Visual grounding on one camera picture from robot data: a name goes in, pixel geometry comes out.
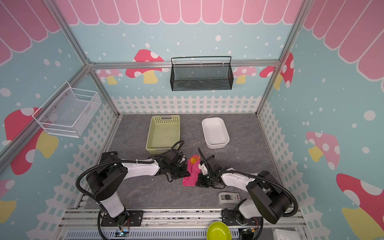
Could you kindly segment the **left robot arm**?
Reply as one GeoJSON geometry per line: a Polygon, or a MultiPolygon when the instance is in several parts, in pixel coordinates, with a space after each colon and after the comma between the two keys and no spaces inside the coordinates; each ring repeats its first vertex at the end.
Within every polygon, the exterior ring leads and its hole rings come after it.
{"type": "Polygon", "coordinates": [[[123,232],[122,226],[130,223],[131,217],[122,203],[117,189],[124,180],[141,176],[167,177],[169,183],[177,179],[189,177],[187,158],[181,151],[184,141],[177,141],[167,151],[149,157],[147,160],[123,160],[117,152],[103,153],[101,162],[84,172],[76,180],[76,188],[82,194],[93,199],[100,210],[97,227],[100,237],[107,237],[101,229],[102,213],[107,213],[115,226],[123,232]]]}

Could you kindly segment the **pink paper napkin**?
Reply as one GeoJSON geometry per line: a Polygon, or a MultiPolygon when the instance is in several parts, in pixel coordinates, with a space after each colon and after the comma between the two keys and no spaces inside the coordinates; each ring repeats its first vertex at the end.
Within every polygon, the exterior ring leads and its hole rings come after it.
{"type": "Polygon", "coordinates": [[[194,165],[190,163],[190,160],[187,161],[187,171],[190,176],[183,178],[184,187],[194,187],[196,185],[198,176],[201,173],[201,170],[198,167],[199,164],[200,161],[195,163],[194,165]]]}

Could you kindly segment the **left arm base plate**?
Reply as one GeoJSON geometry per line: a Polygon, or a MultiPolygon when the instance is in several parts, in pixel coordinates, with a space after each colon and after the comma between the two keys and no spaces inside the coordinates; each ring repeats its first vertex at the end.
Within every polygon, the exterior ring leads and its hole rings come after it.
{"type": "Polygon", "coordinates": [[[144,211],[125,210],[117,217],[112,218],[109,213],[105,213],[101,218],[102,227],[140,227],[143,220],[144,211]]]}

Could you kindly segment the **green perforated plastic basket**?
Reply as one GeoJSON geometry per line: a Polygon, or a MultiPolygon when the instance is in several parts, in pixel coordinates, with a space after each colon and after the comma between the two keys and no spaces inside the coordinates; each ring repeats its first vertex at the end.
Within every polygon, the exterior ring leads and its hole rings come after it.
{"type": "Polygon", "coordinates": [[[180,140],[179,115],[153,116],[147,137],[146,150],[150,155],[161,154],[180,140]]]}

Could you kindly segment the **orange spoon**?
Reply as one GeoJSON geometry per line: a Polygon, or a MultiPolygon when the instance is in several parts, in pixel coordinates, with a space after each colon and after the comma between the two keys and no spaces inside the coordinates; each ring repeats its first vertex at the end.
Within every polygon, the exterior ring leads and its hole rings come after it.
{"type": "Polygon", "coordinates": [[[197,162],[199,162],[200,161],[200,156],[198,156],[198,155],[193,155],[191,158],[190,158],[190,163],[192,164],[192,165],[194,165],[195,163],[197,163],[197,162]]]}

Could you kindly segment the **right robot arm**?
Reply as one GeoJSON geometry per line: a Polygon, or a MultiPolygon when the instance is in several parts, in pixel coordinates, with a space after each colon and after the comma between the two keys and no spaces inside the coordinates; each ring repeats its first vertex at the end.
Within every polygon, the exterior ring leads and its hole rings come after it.
{"type": "Polygon", "coordinates": [[[298,210],[294,195],[270,174],[261,171],[249,174],[219,165],[215,156],[201,157],[201,172],[196,186],[214,189],[233,187],[248,192],[233,210],[224,210],[223,218],[235,225],[245,225],[253,218],[263,218],[276,224],[280,218],[292,217],[298,210]]]}

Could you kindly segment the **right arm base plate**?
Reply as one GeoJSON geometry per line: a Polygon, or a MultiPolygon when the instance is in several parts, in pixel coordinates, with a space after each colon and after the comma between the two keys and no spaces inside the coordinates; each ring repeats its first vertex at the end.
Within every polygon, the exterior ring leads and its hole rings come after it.
{"type": "Polygon", "coordinates": [[[221,217],[222,222],[227,226],[258,226],[264,221],[262,217],[246,219],[239,211],[235,211],[234,209],[223,209],[221,217]]]}

